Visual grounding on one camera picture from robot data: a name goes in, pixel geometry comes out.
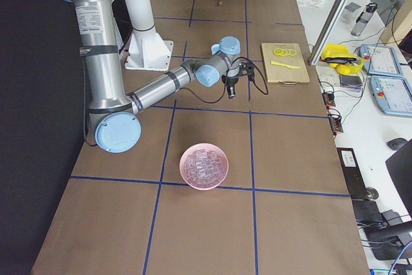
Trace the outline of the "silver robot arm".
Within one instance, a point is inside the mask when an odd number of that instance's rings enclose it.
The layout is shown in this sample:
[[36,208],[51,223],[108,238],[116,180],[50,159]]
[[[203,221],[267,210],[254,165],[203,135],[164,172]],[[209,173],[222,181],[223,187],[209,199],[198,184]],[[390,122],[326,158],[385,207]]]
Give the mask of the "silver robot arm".
[[125,0],[132,26],[126,66],[159,71],[160,76],[142,88],[126,93],[122,79],[114,0],[64,0],[73,3],[82,41],[80,56],[89,75],[92,100],[89,132],[97,146],[110,153],[131,149],[139,140],[137,115],[192,81],[211,87],[239,72],[241,46],[233,36],[211,48],[211,57],[185,61],[170,69],[173,43],[156,31],[150,0]]

